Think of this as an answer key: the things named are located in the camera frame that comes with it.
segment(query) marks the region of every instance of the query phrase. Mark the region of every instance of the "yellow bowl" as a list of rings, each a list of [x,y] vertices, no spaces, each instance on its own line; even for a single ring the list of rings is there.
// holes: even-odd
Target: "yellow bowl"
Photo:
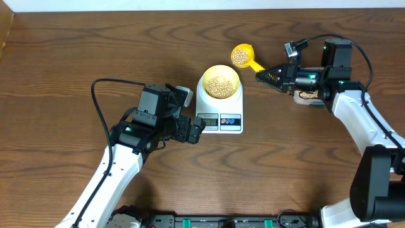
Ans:
[[[239,49],[243,49],[243,50],[247,51],[247,62],[242,65],[236,64],[234,62],[234,58],[233,58],[236,50],[239,50]],[[238,46],[236,46],[234,48],[234,50],[232,51],[232,53],[230,54],[230,59],[232,60],[232,63],[235,66],[240,67],[240,68],[252,67],[255,72],[265,70],[261,65],[259,65],[258,63],[255,62],[253,47],[250,44],[239,44]]]
[[[240,84],[238,73],[236,73],[234,69],[225,65],[212,66],[208,70],[206,70],[204,75],[202,76],[202,88],[204,88],[205,90],[208,80],[219,75],[224,76],[226,79],[232,82],[232,84],[234,85],[234,93],[235,93],[236,90],[239,88]]]

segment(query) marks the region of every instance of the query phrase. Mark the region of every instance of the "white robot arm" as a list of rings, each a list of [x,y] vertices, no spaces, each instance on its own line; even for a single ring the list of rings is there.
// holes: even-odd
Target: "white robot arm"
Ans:
[[[111,175],[104,181],[87,207],[82,216],[82,221],[79,223],[80,227],[106,227],[107,221],[121,198],[122,192],[142,167],[142,154],[136,155],[132,151],[131,147],[121,144],[113,146],[114,157]],[[108,148],[106,148],[100,166],[97,168],[93,178],[84,189],[75,206],[62,222],[56,226],[57,228],[69,228],[76,221],[81,209],[106,171],[109,160],[108,153]]]
[[[128,109],[110,131],[96,100],[95,84],[99,81],[144,86],[138,108]],[[139,173],[148,155],[154,150],[163,149],[169,139],[196,144],[205,128],[205,122],[201,118],[195,117],[194,123],[191,124],[190,118],[181,115],[182,107],[187,107],[192,97],[191,90],[185,87],[173,87],[168,84],[161,87],[119,79],[97,79],[92,84],[92,97],[106,132],[108,146],[96,173],[75,206],[56,226],[58,228],[111,226],[111,213],[128,183]],[[127,122],[126,119],[132,112],[134,117],[131,122]],[[130,222],[130,227],[131,225],[139,228],[136,220]]]
[[[327,39],[321,59],[322,69],[301,68],[301,51],[308,41]],[[369,69],[367,86],[351,81],[352,46],[359,49]],[[352,228],[370,223],[405,219],[405,179],[390,182],[390,172],[405,174],[405,140],[398,136],[377,112],[366,92],[373,68],[365,52],[355,42],[336,34],[323,34],[285,45],[288,63],[256,73],[256,80],[280,92],[294,95],[296,89],[318,93],[327,110],[348,129],[362,159],[354,177],[350,198],[325,206],[310,227]]]
[[[346,126],[359,148],[361,156],[363,156],[367,146],[382,145],[386,148],[396,148],[397,146],[384,134],[363,107],[361,93],[362,91],[345,91],[337,94],[333,102],[333,114]],[[405,145],[405,139],[398,136],[375,109],[368,93],[365,94],[365,100],[368,101],[368,107],[380,123],[388,131],[393,132],[392,137],[400,144]],[[383,224],[387,222],[390,220],[373,221],[373,223]],[[321,223],[323,228],[351,228],[361,227],[370,222],[361,222],[353,212],[350,199],[346,198],[334,205],[323,207],[321,209]]]

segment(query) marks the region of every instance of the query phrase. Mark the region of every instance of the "scale display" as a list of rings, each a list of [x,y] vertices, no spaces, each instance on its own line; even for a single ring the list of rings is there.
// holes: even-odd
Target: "scale display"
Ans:
[[[217,126],[216,119],[203,119],[207,126]]]

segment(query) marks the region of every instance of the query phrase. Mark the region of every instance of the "yellow measuring scoop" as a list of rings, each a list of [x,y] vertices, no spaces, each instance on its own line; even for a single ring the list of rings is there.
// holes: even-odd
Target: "yellow measuring scoop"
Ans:
[[[239,49],[243,49],[243,50],[247,51],[247,63],[242,64],[242,65],[236,64],[234,62],[235,51],[239,50]],[[255,72],[265,70],[261,65],[259,65],[258,63],[256,63],[254,61],[253,47],[251,45],[249,45],[249,44],[239,44],[238,46],[236,46],[234,48],[234,50],[232,51],[232,53],[230,54],[230,59],[232,60],[232,63],[234,65],[236,65],[237,67],[241,67],[241,68],[252,67]]]

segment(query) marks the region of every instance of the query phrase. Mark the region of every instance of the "scoop handle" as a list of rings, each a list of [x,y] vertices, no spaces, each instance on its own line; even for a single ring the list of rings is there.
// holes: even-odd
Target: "scoop handle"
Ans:
[[[254,60],[251,60],[249,62],[249,65],[253,68],[255,72],[260,72],[262,70],[265,70],[259,63],[256,63]]]

